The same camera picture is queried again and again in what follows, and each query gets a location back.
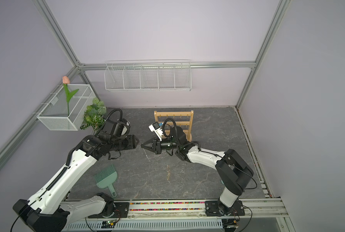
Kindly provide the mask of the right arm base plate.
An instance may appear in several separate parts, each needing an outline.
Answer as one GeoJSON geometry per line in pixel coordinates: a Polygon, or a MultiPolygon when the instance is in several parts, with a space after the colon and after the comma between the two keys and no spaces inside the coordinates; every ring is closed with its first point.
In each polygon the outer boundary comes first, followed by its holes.
{"type": "Polygon", "coordinates": [[[236,200],[231,207],[225,206],[219,200],[205,201],[205,213],[210,217],[244,216],[242,201],[236,200]]]}

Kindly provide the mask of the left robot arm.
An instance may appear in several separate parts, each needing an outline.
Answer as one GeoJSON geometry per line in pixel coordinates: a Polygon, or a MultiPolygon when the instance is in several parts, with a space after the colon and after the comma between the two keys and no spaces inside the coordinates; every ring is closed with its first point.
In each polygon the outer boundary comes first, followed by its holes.
{"type": "Polygon", "coordinates": [[[67,156],[62,168],[29,199],[19,199],[14,212],[34,232],[60,232],[69,224],[83,218],[119,216],[114,199],[98,193],[77,202],[64,199],[82,175],[100,158],[111,151],[132,150],[139,140],[134,135],[113,138],[110,135],[88,135],[67,156]]]}

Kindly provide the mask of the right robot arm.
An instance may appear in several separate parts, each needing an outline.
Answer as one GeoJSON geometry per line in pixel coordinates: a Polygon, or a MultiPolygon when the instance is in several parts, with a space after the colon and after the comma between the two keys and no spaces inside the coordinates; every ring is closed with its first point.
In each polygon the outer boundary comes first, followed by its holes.
{"type": "Polygon", "coordinates": [[[150,139],[141,144],[141,147],[155,154],[161,154],[165,150],[182,161],[202,164],[216,170],[225,186],[218,199],[218,207],[222,211],[232,209],[253,180],[253,170],[233,149],[225,152],[212,151],[201,148],[199,142],[178,142],[174,138],[150,139]]]}

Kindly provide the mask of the wooden jewelry display stand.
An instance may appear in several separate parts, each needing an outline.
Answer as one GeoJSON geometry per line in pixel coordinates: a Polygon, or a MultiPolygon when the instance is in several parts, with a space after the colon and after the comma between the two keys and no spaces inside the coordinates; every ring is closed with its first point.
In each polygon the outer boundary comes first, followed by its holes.
{"type": "Polygon", "coordinates": [[[193,116],[194,111],[180,111],[180,112],[154,112],[154,118],[155,120],[162,126],[163,122],[167,118],[174,119],[177,126],[181,127],[183,129],[183,132],[186,134],[187,140],[192,141],[192,126],[193,126],[193,116]]]}

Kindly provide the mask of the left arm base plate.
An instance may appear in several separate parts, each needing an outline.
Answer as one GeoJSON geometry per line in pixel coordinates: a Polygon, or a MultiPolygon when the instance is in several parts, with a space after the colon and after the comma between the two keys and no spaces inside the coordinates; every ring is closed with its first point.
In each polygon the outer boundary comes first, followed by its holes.
{"type": "Polygon", "coordinates": [[[129,207],[129,202],[113,202],[107,204],[101,213],[90,215],[89,218],[126,218],[128,217],[129,207]]]}

